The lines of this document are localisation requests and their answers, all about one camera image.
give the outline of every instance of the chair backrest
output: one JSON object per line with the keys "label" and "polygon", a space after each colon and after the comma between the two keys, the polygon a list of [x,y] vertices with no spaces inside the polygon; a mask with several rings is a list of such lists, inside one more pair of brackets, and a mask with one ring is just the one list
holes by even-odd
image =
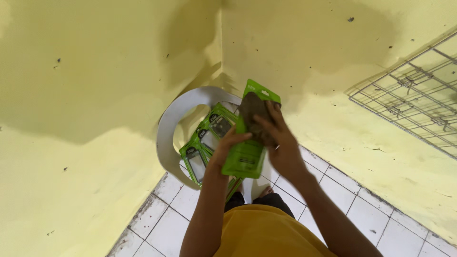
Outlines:
{"label": "chair backrest", "polygon": [[159,121],[156,149],[160,164],[166,171],[195,190],[200,190],[200,187],[189,179],[179,167],[181,155],[173,147],[173,134],[178,122],[189,110],[199,104],[206,104],[212,109],[218,102],[231,102],[239,105],[241,98],[215,86],[198,87],[175,99]]}

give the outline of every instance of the stack of packages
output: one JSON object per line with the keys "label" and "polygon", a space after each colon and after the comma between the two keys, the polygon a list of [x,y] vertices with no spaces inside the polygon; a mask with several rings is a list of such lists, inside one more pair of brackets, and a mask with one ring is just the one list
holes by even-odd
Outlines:
{"label": "stack of packages", "polygon": [[[227,102],[216,104],[205,119],[200,122],[192,134],[191,140],[179,149],[192,181],[200,186],[202,186],[206,166],[217,148],[219,140],[238,120],[238,116],[235,115],[238,113],[237,107]],[[242,177],[230,176],[227,200],[230,199],[243,180]]]}
{"label": "stack of packages", "polygon": [[280,97],[263,87],[248,80],[244,89],[241,105],[236,109],[230,104],[218,103],[198,125],[191,140],[183,146],[181,154],[192,180],[202,185],[206,165],[214,153],[219,140],[236,124],[236,133],[252,133],[252,139],[237,144],[228,154],[222,174],[230,176],[227,201],[236,191],[244,178],[259,178],[266,154],[265,146],[277,146],[271,135],[258,125],[253,117],[255,114],[274,124],[266,103],[270,101],[281,105]]}

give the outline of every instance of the person's left hand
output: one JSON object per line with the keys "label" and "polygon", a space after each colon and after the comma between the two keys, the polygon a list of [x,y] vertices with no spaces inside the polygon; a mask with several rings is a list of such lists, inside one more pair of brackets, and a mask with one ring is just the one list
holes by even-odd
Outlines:
{"label": "person's left hand", "polygon": [[217,166],[222,169],[225,159],[229,155],[232,146],[248,140],[252,137],[252,133],[236,134],[236,125],[233,126],[225,136],[220,139],[218,147],[214,151],[213,156],[209,159],[208,166]]}

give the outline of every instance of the metal grid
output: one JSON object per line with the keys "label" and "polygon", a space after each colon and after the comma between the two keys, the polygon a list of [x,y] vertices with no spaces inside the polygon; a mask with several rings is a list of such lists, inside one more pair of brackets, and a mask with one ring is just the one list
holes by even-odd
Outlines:
{"label": "metal grid", "polygon": [[457,160],[456,35],[406,61],[349,99]]}

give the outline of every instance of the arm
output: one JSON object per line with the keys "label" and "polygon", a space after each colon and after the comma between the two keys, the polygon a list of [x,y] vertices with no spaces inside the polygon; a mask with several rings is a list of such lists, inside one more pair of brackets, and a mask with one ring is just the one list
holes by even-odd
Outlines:
{"label": "arm", "polygon": [[309,173],[294,138],[282,117],[279,106],[268,104],[275,125],[254,118],[275,138],[277,149],[269,148],[271,164],[300,192],[327,243],[339,257],[382,257],[376,247],[351,223],[346,215],[330,200]]}
{"label": "arm", "polygon": [[230,148],[250,137],[250,133],[235,134],[235,126],[233,126],[219,141],[203,176],[197,207],[181,245],[181,257],[213,256],[218,250],[221,244],[225,198],[229,183],[229,177],[222,175],[221,169]]}

